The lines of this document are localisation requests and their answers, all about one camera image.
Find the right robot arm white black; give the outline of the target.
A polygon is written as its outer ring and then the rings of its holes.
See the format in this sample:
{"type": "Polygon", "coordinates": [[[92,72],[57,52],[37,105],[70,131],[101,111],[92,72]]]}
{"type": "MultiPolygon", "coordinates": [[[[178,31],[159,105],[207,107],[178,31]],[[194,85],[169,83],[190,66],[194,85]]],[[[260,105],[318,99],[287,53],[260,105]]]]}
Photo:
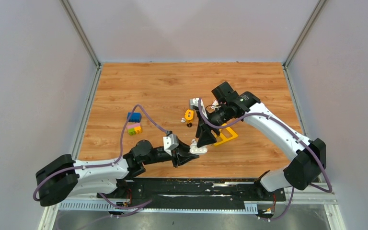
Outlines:
{"type": "Polygon", "coordinates": [[[257,198],[267,200],[280,188],[293,187],[305,190],[326,168],[326,144],[320,138],[310,139],[292,129],[275,116],[251,92],[238,94],[223,82],[212,90],[218,102],[213,112],[208,112],[201,98],[189,100],[196,111],[198,125],[197,147],[217,143],[221,130],[243,121],[263,133],[282,150],[289,159],[288,166],[262,174],[254,187],[257,198]]]}

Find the white earbud charging case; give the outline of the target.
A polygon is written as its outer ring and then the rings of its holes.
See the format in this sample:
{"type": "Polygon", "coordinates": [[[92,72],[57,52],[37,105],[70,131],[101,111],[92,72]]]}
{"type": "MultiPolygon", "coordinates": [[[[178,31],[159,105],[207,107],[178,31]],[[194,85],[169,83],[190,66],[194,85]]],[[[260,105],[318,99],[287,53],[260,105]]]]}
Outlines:
{"type": "Polygon", "coordinates": [[[190,145],[190,153],[195,155],[204,155],[208,152],[208,149],[206,146],[198,147],[197,142],[193,142],[190,145]]]}

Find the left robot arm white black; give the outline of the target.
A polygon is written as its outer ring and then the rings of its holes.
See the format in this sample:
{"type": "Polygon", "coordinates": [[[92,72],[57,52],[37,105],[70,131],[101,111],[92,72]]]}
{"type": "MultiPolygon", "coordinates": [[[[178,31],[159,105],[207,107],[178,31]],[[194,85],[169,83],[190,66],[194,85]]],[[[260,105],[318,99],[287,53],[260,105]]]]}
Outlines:
{"type": "Polygon", "coordinates": [[[143,174],[145,165],[171,161],[178,167],[206,153],[207,147],[200,146],[197,141],[187,145],[175,134],[169,134],[163,137],[162,146],[154,147],[150,141],[140,140],[128,153],[110,160],[80,161],[64,154],[35,174],[37,188],[33,199],[48,207],[69,196],[89,193],[122,198],[128,187],[122,181],[143,174]]]}

